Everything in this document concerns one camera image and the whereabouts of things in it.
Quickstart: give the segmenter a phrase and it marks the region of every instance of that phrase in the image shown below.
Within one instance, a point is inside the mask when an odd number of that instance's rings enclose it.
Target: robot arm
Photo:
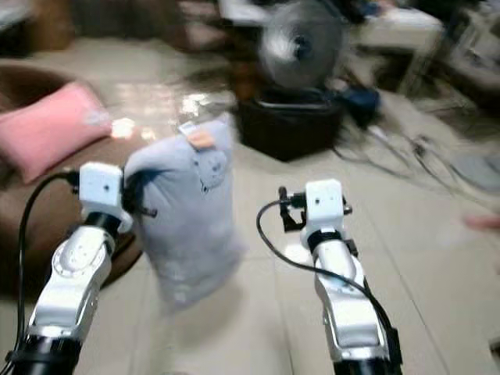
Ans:
[[[78,362],[111,270],[118,233],[132,226],[122,207],[123,171],[91,162],[79,172],[84,224],[56,250],[52,275],[35,306],[20,350],[11,354],[15,375],[70,374]]]
[[[289,206],[304,209],[302,223],[291,219]],[[312,253],[316,269],[329,273],[316,273],[315,287],[323,303],[335,373],[400,373],[397,331],[380,318],[379,304],[373,304],[376,300],[366,288],[354,241],[345,231],[344,216],[352,209],[343,198],[341,184],[336,180],[310,182],[305,193],[294,195],[287,195],[282,187],[280,208],[285,231],[302,229],[302,245]]]

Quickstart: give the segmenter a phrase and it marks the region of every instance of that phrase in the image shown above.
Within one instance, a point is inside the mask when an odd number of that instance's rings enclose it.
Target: brown sofa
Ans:
[[[0,113],[22,108],[51,94],[74,80],[29,63],[0,61]],[[144,145],[139,137],[106,138],[80,150],[52,168],[79,167],[87,161],[123,165],[128,156]],[[17,286],[17,236],[24,206],[31,192],[43,179],[23,184],[17,173],[0,160],[0,294],[14,295]],[[51,184],[37,200],[27,227],[27,295],[36,296],[50,270],[50,259],[71,227],[80,222],[80,205],[70,187]],[[132,234],[118,241],[107,283],[125,273],[140,257],[141,250]]]

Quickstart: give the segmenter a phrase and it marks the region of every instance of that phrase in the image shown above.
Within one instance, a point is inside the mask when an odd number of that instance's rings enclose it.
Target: white floor tile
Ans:
[[[480,235],[463,229],[463,209],[450,195],[353,166],[353,192],[395,255],[434,252]]]
[[[244,262],[223,288],[171,320],[161,306],[150,287],[133,374],[291,374],[271,261]]]
[[[488,345],[500,334],[500,279],[482,248],[409,255],[398,264],[450,373],[497,374]]]
[[[235,145],[233,172],[233,211],[237,229],[247,245],[247,257],[269,258],[258,238],[255,217],[267,202],[277,199],[277,176],[285,166],[242,145]],[[266,221],[279,230],[279,221]]]

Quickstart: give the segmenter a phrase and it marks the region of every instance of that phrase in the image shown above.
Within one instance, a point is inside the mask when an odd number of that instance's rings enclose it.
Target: brown cushion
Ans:
[[[144,142],[139,137],[127,140],[106,138],[71,156],[49,173],[67,166],[78,168],[88,161],[123,165],[128,156],[143,145]],[[12,175],[7,186],[0,188],[0,293],[12,294],[16,289],[16,244],[20,219],[27,199],[42,179],[43,177],[40,177],[32,184],[24,185],[19,176]],[[26,284],[29,295],[39,293],[52,253],[71,226],[80,222],[80,205],[70,190],[67,184],[54,182],[41,193],[31,213],[27,226],[26,254]],[[129,262],[126,264],[123,264],[123,258],[118,258],[122,261],[120,272],[113,270],[112,277],[116,278],[127,270],[139,255],[138,248],[135,248],[128,253]]]

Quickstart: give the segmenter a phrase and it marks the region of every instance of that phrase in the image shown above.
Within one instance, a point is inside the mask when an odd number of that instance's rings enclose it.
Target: tiled floor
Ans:
[[[37,60],[80,74],[104,91],[116,82],[173,82],[221,64],[188,59],[154,43],[118,41],[82,41],[69,52]],[[401,99],[389,95],[385,102],[389,120],[407,132],[459,141],[443,123],[413,112]],[[158,137],[172,133],[165,114],[154,117],[149,123]],[[308,180],[328,177],[343,183],[354,206],[348,228],[374,293],[400,331],[405,373],[499,374],[488,342],[500,337],[500,237],[461,224],[461,216],[477,207],[347,164],[331,152],[282,163],[240,144],[235,146],[234,207],[248,253],[237,275],[171,318],[141,259],[102,292],[77,373],[333,373],[313,276],[272,257],[255,230],[257,210],[276,198],[279,186],[299,190]],[[282,234],[277,211],[264,219],[264,227],[281,247],[297,240]],[[14,318],[14,305],[0,302],[0,352],[10,349]]]

